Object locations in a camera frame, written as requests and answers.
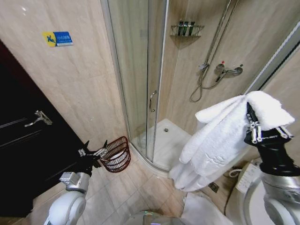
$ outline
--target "corner shelf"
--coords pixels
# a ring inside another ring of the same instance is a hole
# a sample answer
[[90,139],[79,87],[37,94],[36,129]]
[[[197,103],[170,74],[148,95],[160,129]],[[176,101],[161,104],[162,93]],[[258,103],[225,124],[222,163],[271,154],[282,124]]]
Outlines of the corner shelf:
[[185,37],[185,38],[194,37],[194,38],[199,38],[199,37],[201,37],[199,32],[204,28],[204,26],[194,25],[191,35],[188,35],[189,34],[189,29],[191,28],[191,26],[187,27],[187,31],[186,31],[185,35],[182,35],[184,26],[181,27],[181,29],[182,29],[181,35],[178,35],[178,28],[179,28],[178,25],[172,25],[171,26],[171,34],[170,34],[171,37]]

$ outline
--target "shower enclosure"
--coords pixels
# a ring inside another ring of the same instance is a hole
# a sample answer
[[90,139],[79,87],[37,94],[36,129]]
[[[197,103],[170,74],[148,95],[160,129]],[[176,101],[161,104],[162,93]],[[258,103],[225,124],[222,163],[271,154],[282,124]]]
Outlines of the shower enclosure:
[[259,90],[300,39],[297,0],[101,4],[129,140],[163,172],[196,131],[197,111]]

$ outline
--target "door handle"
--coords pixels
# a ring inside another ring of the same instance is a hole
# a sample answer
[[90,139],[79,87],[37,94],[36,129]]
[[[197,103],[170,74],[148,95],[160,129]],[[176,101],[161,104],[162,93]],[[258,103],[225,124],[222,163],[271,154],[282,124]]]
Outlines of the door handle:
[[153,96],[157,93],[158,91],[157,90],[155,90],[152,94],[151,94],[151,96],[150,96],[150,103],[149,103],[149,110],[150,110],[150,112],[155,112],[155,109],[152,109],[152,98],[153,98]]
[[37,119],[29,124],[25,124],[24,127],[30,127],[40,120],[44,121],[44,123],[47,125],[52,125],[53,122],[43,113],[43,111],[37,110],[34,114],[37,115]]

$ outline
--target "blue sign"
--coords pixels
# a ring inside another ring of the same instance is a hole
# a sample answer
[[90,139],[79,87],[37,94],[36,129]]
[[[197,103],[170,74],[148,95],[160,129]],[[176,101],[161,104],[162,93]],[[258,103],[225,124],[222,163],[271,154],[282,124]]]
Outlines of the blue sign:
[[53,32],[56,38],[56,46],[72,45],[72,39],[67,31]]
[[67,31],[55,31],[55,32],[46,31],[43,32],[42,34],[45,38],[45,41],[50,47],[73,44],[71,36]]

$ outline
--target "wire shelf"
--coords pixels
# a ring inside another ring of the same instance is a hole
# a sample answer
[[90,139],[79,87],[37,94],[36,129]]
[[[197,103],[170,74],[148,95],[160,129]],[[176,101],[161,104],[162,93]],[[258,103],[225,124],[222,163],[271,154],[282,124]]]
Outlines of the wire shelf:
[[204,28],[203,25],[188,25],[184,34],[184,26],[172,25],[171,26],[171,37],[201,37],[200,31]]

